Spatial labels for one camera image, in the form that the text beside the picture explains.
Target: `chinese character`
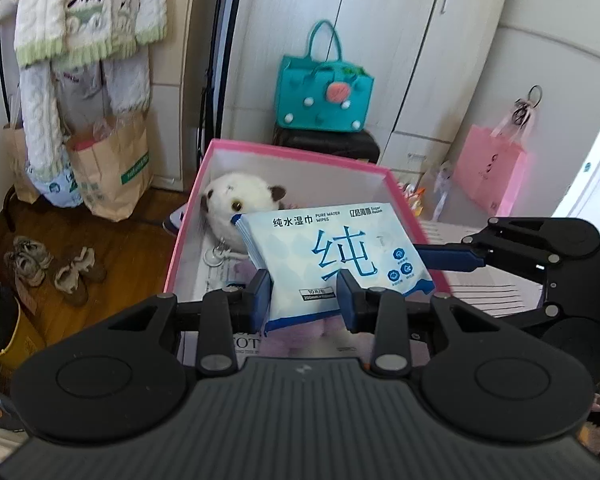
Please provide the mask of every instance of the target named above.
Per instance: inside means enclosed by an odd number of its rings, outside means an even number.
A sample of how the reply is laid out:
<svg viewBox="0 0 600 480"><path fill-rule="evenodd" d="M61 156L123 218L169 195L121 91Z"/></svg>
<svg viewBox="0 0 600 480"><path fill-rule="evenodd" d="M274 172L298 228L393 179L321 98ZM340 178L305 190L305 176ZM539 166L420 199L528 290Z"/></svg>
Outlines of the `chinese character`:
<svg viewBox="0 0 600 480"><path fill-rule="evenodd" d="M345 232L344 236L333 237L333 241L336 242L337 240L346 240L349 245L349 251L351 253L351 257L345 258L343 245L338 244L338 248L340 250L340 261L343 264L346 262L353 261L356 264L356 269L358 270L358 273L360 274L360 276L371 276L373 274L376 274L378 272L378 269L376 268L376 266L374 265L373 262L371 262L372 269L369 272L363 272L362 269L360 268L360 263L358 262L359 260L365 260L365 261L369 260L368 256L366 256L365 243L362 240L360 240L360 249L362 250L362 256L357 256L356 250L353 247L352 238L355 238L357 236L365 236L365 232L360 231L357 235L352 235L349 233L348 226L344 226L344 232Z"/></svg>
<svg viewBox="0 0 600 480"><path fill-rule="evenodd" d="M327 254L329 253L329 248L331 247L331 245L333 244L333 242L331 240L327 240L327 243L325 244L325 246L322 249L319 249L318 247L320 246L320 240L322 240L322 235L324 234L324 231L322 229L320 229L318 231L318 241L315 243L315 247L312 249L312 253L313 254L320 254L320 253L324 253L322 255L322 261L318 264L320 265L322 268L329 266L331 264L334 264L336 262L336 260L331 260L330 262L325 262L325 260L327 259ZM338 270L334 270L333 272L330 272L329 274L325 274L322 278L323 280L326 282L331 276L333 276L336 272L338 272Z"/></svg>

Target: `wet wipes package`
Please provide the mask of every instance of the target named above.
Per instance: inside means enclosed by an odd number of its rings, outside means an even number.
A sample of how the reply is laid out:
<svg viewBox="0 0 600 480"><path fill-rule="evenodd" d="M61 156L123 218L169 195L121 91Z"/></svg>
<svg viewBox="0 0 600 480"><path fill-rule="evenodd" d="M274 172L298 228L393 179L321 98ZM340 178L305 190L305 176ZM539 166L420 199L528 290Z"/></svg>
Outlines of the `wet wipes package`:
<svg viewBox="0 0 600 480"><path fill-rule="evenodd" d="M388 203L250 213L233 222L254 265L274 283L266 330L336 314L339 269L349 269L363 288L405 296L434 288Z"/></svg>

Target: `brown paper bag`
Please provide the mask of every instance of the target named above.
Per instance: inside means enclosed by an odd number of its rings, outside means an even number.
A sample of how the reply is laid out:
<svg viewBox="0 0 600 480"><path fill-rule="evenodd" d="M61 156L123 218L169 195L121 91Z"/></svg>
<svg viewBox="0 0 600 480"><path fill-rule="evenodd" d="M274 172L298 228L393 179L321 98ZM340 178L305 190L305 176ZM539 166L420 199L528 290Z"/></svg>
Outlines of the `brown paper bag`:
<svg viewBox="0 0 600 480"><path fill-rule="evenodd" d="M8 124L2 129L4 142L9 154L9 165L13 171L13 186L19 200L33 204L40 192L31 183L25 168L27 167L27 143L24 129L11 128Z"/></svg>
<svg viewBox="0 0 600 480"><path fill-rule="evenodd" d="M94 215L118 222L131 216L153 173L142 114L106 120L109 137L76 151L93 139L90 127L72 136L66 147L84 203Z"/></svg>

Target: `white plush toy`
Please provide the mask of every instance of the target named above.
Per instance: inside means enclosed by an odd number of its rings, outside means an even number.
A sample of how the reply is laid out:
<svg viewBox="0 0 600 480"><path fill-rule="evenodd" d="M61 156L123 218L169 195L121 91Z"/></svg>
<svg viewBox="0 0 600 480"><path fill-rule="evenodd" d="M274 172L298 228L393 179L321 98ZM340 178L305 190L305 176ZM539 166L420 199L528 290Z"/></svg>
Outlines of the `white plush toy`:
<svg viewBox="0 0 600 480"><path fill-rule="evenodd" d="M206 186L201 205L216 237L232 250L246 253L247 247L231 218L238 213L282 209L280 200L285 195L285 188L270 186L259 176L227 173Z"/></svg>

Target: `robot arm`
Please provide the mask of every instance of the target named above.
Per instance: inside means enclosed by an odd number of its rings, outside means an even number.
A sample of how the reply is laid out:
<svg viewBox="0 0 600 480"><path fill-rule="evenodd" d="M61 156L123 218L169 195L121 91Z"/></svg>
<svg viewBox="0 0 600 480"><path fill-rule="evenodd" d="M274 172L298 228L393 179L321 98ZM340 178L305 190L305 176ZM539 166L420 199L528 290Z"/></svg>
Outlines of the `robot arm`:
<svg viewBox="0 0 600 480"><path fill-rule="evenodd" d="M433 268L446 251L445 268L489 264L545 284L542 308L506 319L446 293L427 304L362 289L341 270L347 328L375 335L368 370L353 358L252 357L238 371L232 334L262 325L266 270L201 302L149 298L16 371L11 394L32 438L0 475L600 479L574 437L600 376L594 232L571 219L492 219L460 246L420 248ZM194 367L174 356L186 330L199 331ZM413 334L431 355L421 367Z"/></svg>

